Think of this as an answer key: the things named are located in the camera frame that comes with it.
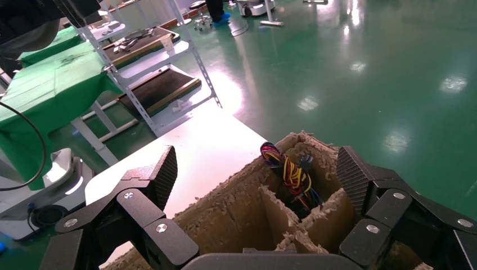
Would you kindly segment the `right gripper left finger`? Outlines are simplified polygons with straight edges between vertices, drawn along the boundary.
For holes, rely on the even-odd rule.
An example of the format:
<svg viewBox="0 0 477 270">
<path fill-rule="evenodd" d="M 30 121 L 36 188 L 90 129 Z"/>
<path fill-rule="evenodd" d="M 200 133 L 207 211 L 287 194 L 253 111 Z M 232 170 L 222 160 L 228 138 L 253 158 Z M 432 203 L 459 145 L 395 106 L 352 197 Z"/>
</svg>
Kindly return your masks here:
<svg viewBox="0 0 477 270">
<path fill-rule="evenodd" d="M 57 222 L 40 268 L 99 269 L 125 242 L 153 269 L 183 268 L 199 247 L 164 213 L 177 174 L 173 146 L 151 164 L 127 170 L 109 194 Z"/>
</svg>

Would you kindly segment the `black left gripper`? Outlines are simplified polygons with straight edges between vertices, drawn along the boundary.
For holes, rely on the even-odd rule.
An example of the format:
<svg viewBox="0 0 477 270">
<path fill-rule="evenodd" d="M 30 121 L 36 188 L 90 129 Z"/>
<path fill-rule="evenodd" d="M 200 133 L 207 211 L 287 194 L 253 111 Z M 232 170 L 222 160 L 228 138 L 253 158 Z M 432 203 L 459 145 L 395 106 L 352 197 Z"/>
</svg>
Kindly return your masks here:
<svg viewBox="0 0 477 270">
<path fill-rule="evenodd" d="M 63 16 L 83 28 L 100 9 L 97 0 L 1 1 L 1 55 L 43 49 L 55 39 Z"/>
</svg>

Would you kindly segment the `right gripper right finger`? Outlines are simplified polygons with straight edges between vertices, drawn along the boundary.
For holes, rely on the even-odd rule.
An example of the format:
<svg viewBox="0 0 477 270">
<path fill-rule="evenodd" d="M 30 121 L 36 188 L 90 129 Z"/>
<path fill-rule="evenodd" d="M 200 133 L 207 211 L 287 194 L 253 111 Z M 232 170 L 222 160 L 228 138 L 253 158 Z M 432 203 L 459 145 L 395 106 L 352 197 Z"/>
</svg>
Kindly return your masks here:
<svg viewBox="0 0 477 270">
<path fill-rule="evenodd" d="M 475 220 L 420 195 L 350 146 L 339 148 L 336 176 L 361 218 L 340 244 L 342 256 L 371 269 L 398 242 L 434 269 L 476 268 Z"/>
</svg>

